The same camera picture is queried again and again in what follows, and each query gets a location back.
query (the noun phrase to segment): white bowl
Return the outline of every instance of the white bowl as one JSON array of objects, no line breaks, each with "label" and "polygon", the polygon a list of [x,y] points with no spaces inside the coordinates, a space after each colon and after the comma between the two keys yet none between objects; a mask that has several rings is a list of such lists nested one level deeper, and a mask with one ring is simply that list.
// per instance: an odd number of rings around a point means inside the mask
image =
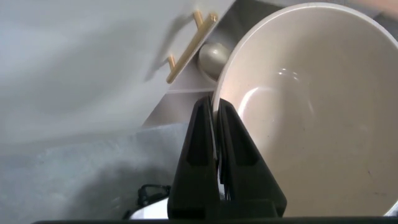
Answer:
[{"label": "white bowl", "polygon": [[287,197],[285,216],[383,215],[398,199],[398,43],[347,7],[255,25],[220,76]]}]

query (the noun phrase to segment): brass handle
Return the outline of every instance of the brass handle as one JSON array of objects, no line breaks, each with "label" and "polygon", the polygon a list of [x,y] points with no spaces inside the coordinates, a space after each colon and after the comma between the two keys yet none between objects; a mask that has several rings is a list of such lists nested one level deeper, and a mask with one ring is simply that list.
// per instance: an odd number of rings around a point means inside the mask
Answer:
[{"label": "brass handle", "polygon": [[193,36],[193,39],[189,43],[187,49],[185,49],[184,53],[181,55],[177,63],[175,63],[173,55],[170,55],[167,58],[171,69],[171,72],[166,79],[167,83],[169,84],[171,84],[175,80],[177,75],[181,73],[189,60],[191,60],[193,55],[198,50],[197,48],[200,47],[201,43],[204,41],[205,37],[209,34],[209,32],[218,20],[218,16],[214,12],[210,13],[205,21],[203,21],[200,11],[195,11],[193,13],[193,18],[195,19],[195,22],[197,24],[198,32],[195,34],[195,36]]}]

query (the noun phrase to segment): gray countertop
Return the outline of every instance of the gray countertop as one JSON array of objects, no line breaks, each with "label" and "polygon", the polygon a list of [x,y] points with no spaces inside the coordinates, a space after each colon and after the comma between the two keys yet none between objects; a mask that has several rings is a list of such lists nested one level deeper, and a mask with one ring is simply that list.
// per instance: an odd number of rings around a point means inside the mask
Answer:
[{"label": "gray countertop", "polygon": [[171,184],[187,124],[0,156],[0,223],[120,219],[144,184]]}]

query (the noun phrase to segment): white cabinet door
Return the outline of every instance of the white cabinet door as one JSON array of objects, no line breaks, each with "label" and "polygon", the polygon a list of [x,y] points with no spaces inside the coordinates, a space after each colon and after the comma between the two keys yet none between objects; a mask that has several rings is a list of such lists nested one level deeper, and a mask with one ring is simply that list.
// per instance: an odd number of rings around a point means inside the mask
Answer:
[{"label": "white cabinet door", "polygon": [[139,128],[169,88],[167,55],[196,32],[193,10],[221,17],[232,2],[2,2],[0,151]]}]

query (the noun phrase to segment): gold cabinet handle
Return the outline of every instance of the gold cabinet handle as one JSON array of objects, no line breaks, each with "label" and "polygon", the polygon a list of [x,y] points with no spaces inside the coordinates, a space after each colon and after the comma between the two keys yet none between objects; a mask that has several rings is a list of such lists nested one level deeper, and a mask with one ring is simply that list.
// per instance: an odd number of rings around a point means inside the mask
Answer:
[{"label": "gold cabinet handle", "polygon": [[170,55],[167,60],[169,61],[171,72],[168,75],[166,81],[171,84],[177,75],[181,73],[183,68],[187,65],[189,60],[193,57],[197,48],[200,47],[200,44],[203,42],[205,37],[210,33],[213,26],[216,24],[218,20],[218,16],[216,13],[210,13],[205,21],[203,21],[201,17],[200,11],[195,11],[193,13],[193,18],[198,27],[198,32],[193,36],[191,42],[188,44],[187,49],[185,49],[184,53],[181,55],[180,59],[177,63],[175,63],[174,56]]}]

